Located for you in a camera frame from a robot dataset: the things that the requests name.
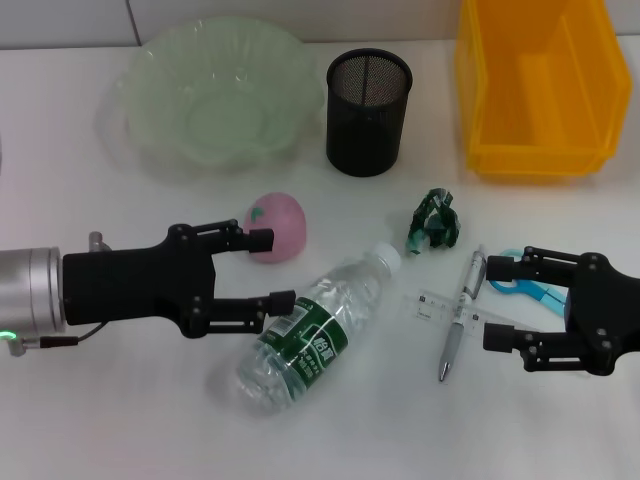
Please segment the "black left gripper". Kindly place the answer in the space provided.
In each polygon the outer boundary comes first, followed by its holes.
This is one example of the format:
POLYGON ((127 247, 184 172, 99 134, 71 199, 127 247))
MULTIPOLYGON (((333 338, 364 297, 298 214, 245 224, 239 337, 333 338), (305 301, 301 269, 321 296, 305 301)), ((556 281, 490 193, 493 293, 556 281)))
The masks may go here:
POLYGON ((174 322, 187 338, 260 334, 267 317, 293 312, 293 290, 247 299, 213 298, 212 254, 271 252, 272 229, 244 231, 237 220, 173 226, 148 248, 67 254, 62 260, 68 324, 147 317, 174 322))

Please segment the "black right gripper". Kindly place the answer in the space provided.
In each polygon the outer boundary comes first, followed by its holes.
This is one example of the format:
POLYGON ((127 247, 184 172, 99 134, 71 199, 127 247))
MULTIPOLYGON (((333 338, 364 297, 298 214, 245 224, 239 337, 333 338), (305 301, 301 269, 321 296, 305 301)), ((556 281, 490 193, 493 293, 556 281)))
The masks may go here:
POLYGON ((531 280, 569 288, 566 330, 543 333, 486 323, 483 349, 517 351, 525 371, 610 375, 617 360, 639 351, 639 280, 599 253, 578 255, 527 246, 519 260, 489 256, 486 279, 531 280))

